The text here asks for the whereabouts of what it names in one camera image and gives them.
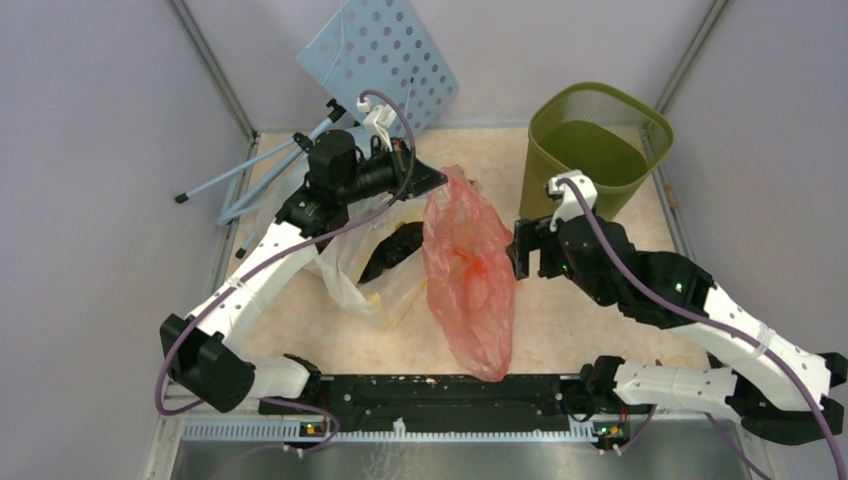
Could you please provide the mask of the green mesh trash bin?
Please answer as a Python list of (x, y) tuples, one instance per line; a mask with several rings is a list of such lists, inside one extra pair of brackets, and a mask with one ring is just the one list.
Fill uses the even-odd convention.
[(613, 220), (674, 142), (663, 115), (600, 82), (573, 84), (551, 97), (531, 117), (527, 135), (521, 218), (551, 214), (555, 205), (545, 184), (579, 170), (596, 186), (597, 213)]

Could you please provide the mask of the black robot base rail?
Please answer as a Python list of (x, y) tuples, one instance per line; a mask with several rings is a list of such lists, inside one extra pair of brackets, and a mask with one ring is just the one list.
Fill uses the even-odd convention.
[(333, 414), (344, 433), (563, 432), (598, 414), (625, 415), (609, 393), (581, 376), (508, 374), (499, 382), (470, 375), (324, 375), (313, 364), (298, 402)]

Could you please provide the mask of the red translucent trash bag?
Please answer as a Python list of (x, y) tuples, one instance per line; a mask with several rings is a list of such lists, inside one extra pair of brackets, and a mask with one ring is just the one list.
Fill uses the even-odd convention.
[(507, 246), (512, 234), (458, 166), (430, 191), (424, 209), (426, 301), (457, 363), (499, 382), (512, 359), (517, 281)]

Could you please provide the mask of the large translucent white plastic bag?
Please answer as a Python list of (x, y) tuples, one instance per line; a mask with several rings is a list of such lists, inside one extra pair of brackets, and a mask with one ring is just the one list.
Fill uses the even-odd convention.
[[(303, 154), (260, 196), (250, 224), (250, 233), (256, 234), (254, 248), (283, 202), (301, 186), (307, 170)], [(383, 193), (349, 205), (351, 223), (390, 198)], [(398, 201), (378, 218), (335, 237), (303, 270), (323, 279), (329, 297), (343, 311), (383, 327), (396, 326), (427, 285), (420, 251), (425, 200), (426, 196)], [(400, 242), (400, 253), (378, 252), (378, 247), (388, 248), (394, 241)]]

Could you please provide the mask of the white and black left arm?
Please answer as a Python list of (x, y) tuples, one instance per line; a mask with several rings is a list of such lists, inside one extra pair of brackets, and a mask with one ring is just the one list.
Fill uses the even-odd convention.
[(411, 135), (391, 137), (373, 129), (366, 146), (349, 130), (294, 138), (305, 155), (287, 174), (286, 196), (258, 244), (207, 300), (160, 326), (164, 359), (154, 401), (163, 415), (172, 412), (164, 404), (168, 381), (218, 412), (241, 404), (256, 382), (257, 367), (240, 351), (268, 303), (336, 237), (447, 182), (418, 159)]

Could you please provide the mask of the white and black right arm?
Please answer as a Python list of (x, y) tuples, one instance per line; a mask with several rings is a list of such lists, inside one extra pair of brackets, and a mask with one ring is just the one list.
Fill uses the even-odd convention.
[(589, 404), (702, 412), (788, 446), (834, 440), (846, 410), (830, 392), (847, 380), (846, 358), (810, 353), (745, 311), (692, 260), (638, 249), (623, 226), (580, 215), (515, 223), (507, 249), (517, 278), (540, 255), (542, 278), (563, 277), (602, 307), (688, 339), (709, 355), (702, 369), (649, 366), (601, 356), (585, 367)]

